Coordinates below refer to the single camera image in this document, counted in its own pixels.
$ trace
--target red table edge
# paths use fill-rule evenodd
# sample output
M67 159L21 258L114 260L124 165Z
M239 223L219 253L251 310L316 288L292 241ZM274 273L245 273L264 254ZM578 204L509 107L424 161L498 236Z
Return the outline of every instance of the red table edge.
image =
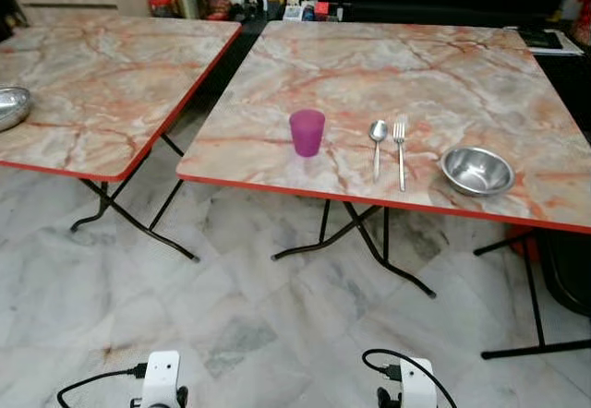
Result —
M382 207L396 208L396 209L401 209L401 210L434 212L434 213L438 213L438 214L447 214L447 215L452 215L452 216L477 218L477 219L483 219L483 220L487 220L487 221L514 223L517 225L528 225L528 226L534 226L536 228L546 228L546 229L550 229L550 230L562 230L562 231L569 231L572 233L591 234L591 227L582 226L582 225L573 225L573 224L569 224L569 223L544 222L544 221L537 221L537 220L533 220L533 219L527 219L525 217L503 216L500 214L490 214L490 213L481 212L481 211L458 210L458 209L454 209L454 208L442 208L442 207L435 207L435 206L429 206L429 205L418 205L415 203L396 202L396 201L389 201L389 200L383 200L383 199L378 199L378 198L358 198L355 196L346 196L343 194L321 193L321 192L309 191L309 190L305 190L305 189L287 188L287 187L282 187L282 186L268 186L268 185L261 185L261 184L250 184L250 183L246 183L246 182L238 182L238 181L234 181L234 180L212 179L209 177L199 177L199 176L181 174L178 172L178 168L176 171L176 175L180 179L188 181L188 182L200 182L203 184L213 184L213 185L219 185L219 186L235 186L235 187L245 188L245 189L255 189L258 191L268 191L268 192L272 192L272 193L290 194L290 195L294 195L294 196L307 196L310 198L340 200L342 202L366 203L368 205L378 205L378 206L382 206Z
M201 76L199 76L199 78L195 81L195 83L191 86L191 88L188 89L188 91L185 94L185 96L183 97L183 99L181 99L181 101L173 109L173 111L168 114L168 116L164 119L164 122L154 132L152 137L148 139L148 141L145 143L145 145L142 147L142 149L138 152L136 157L129 163L127 168L123 172L121 172L120 174L98 175L98 174L89 174L89 173L79 173L76 171L60 170L57 168L46 168L46 167L35 166L35 165L27 165L26 163L7 162L7 161L0 161L0 166L19 168L21 170L27 170L27 171L36 171L39 173L59 174L59 175L64 175L64 176L68 176L68 177L76 177L78 179L93 180L93 181L97 181L97 182L121 182L121 181L127 179L127 177L133 172L133 170L138 166L138 164L141 162L141 160L145 157L145 155L148 153L148 151L151 150L151 147L154 145L156 140L158 140L160 135L164 131L166 131L166 129L168 129L168 127L178 117L180 112L183 111L183 108L185 108L185 105L187 104L189 99L193 96L193 94L195 93L195 91L197 90L197 88L199 87L201 82L203 81L203 79L205 79L210 74L210 72L215 68L218 61L222 58L222 56L228 50L230 45L234 42L236 37L238 37L238 35L240 34L241 31L242 31L242 25L240 25L238 27L238 29L235 31L235 33L232 35L232 37L230 37L230 39L228 39L228 42L223 46L223 48L220 50L220 52L210 62L210 64L207 66L205 71L203 71Z

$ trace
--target red object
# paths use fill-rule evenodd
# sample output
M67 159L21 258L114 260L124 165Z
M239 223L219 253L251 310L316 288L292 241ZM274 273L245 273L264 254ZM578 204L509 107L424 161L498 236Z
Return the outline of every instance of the red object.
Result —
M207 20L227 20L228 13L213 13L207 16Z
M508 239L517 237L518 235L529 233L534 228L531 226L512 225L505 234ZM528 237L525 239L527 244L527 255L532 262L539 262L539 252L537 251L537 243L535 237ZM519 256L524 256L524 244L522 242L515 242L511 244L511 249Z
M171 0L148 0L150 6L169 6L172 2Z
M591 46L591 0L579 1L583 4L581 14L573 24L573 37L580 43Z
M329 3L328 2L318 2L314 7L314 14L320 14L324 16L329 15Z

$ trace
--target cable connector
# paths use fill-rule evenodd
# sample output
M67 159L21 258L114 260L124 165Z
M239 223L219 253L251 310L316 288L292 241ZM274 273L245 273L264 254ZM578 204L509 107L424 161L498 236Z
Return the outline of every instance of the cable connector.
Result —
M400 365L385 366L382 373L388 376L390 380L396 380L397 382L403 381L403 373L400 370Z
M148 369L148 362L142 362L137 364L135 367L130 368L127 373L134 376L135 378L145 378L146 370Z

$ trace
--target spoon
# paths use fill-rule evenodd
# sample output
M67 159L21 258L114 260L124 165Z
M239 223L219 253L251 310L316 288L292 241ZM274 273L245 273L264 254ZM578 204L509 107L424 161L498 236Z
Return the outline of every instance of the spoon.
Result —
M383 120L377 120L369 128L369 136L376 142L376 152L373 156L373 181L377 182L380 176L380 142L388 136L388 126Z

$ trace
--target fork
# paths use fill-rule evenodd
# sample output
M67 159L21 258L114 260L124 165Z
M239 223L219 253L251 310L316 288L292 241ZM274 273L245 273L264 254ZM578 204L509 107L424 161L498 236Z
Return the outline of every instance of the fork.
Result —
M404 180L404 122L396 122L394 124L394 142L398 144L398 169L400 175L400 190L405 192L406 182Z

